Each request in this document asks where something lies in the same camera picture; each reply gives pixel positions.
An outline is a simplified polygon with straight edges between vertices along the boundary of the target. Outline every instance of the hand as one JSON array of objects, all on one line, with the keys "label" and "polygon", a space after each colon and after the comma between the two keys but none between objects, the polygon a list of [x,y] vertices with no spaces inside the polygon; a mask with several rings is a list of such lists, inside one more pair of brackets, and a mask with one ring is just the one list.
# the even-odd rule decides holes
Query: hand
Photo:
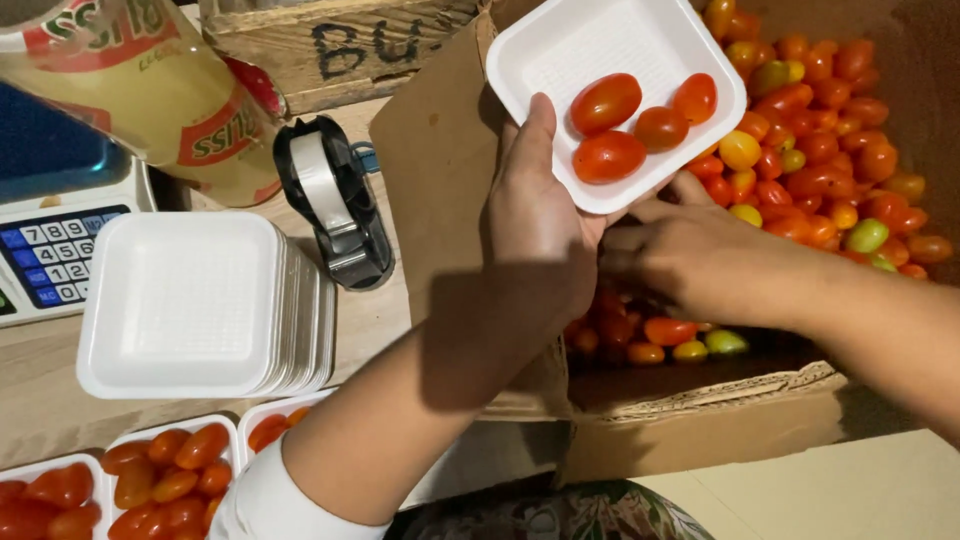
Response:
[{"label": "hand", "polygon": [[685,171],[671,187],[681,204],[636,205],[645,225],[608,231],[600,267],[667,296],[685,320],[795,330],[824,282],[869,271],[733,217]]},{"label": "hand", "polygon": [[503,131],[504,159],[490,195],[493,258],[498,265],[556,265],[549,282],[538,283],[535,298],[563,299],[565,324],[587,311],[597,281],[597,246],[607,227],[626,215],[592,215],[577,210],[566,187],[553,175],[557,114],[545,94],[530,103],[522,128],[510,121]]}]

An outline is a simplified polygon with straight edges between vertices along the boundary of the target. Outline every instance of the brown cardboard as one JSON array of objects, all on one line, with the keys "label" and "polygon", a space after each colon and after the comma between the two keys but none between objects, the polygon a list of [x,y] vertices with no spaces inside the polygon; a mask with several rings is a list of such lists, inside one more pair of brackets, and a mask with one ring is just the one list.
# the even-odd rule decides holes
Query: brown cardboard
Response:
[{"label": "brown cardboard", "polygon": [[[435,276],[483,263],[482,212],[504,118],[485,84],[483,59],[496,30],[539,3],[482,2],[480,15],[373,121],[415,321],[426,315],[425,294]],[[706,0],[693,3],[702,8]],[[960,156],[956,0],[741,0],[739,6],[763,17],[767,39],[805,32],[876,40],[879,93],[892,109],[887,132],[904,166],[929,178],[924,208],[932,230],[960,238],[960,220],[952,217],[960,205],[960,187],[952,180]],[[960,263],[935,269],[933,276],[960,284]],[[520,384],[497,399],[488,418],[572,417],[577,429],[564,466],[567,480],[790,454],[850,436],[844,411],[879,403],[849,392],[822,353],[792,341],[739,361],[572,380],[561,352],[545,351]]]}]

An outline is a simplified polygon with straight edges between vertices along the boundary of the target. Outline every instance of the tape roll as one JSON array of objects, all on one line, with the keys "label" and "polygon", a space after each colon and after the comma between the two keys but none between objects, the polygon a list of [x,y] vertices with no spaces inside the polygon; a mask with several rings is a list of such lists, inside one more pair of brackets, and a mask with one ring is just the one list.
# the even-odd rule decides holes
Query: tape roll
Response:
[{"label": "tape roll", "polygon": [[337,187],[337,179],[326,160],[321,135],[313,133],[290,141],[290,157],[303,194],[324,229],[334,231],[353,223],[344,197]]}]

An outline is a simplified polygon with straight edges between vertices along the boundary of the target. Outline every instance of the white sleeve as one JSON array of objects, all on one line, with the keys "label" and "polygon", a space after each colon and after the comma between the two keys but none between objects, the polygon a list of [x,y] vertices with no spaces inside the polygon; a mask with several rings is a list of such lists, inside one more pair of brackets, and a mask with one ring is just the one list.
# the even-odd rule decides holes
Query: white sleeve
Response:
[{"label": "white sleeve", "polygon": [[340,519],[307,499],[280,455],[267,447],[220,503],[207,540],[380,540],[390,524],[366,527]]}]

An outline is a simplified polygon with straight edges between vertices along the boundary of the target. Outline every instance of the scale keypad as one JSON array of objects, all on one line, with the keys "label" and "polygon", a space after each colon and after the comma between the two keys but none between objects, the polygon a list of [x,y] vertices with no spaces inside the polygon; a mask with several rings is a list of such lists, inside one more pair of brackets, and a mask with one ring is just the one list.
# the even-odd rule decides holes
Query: scale keypad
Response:
[{"label": "scale keypad", "polygon": [[124,205],[0,224],[0,253],[37,309],[77,304],[89,288],[93,242]]}]

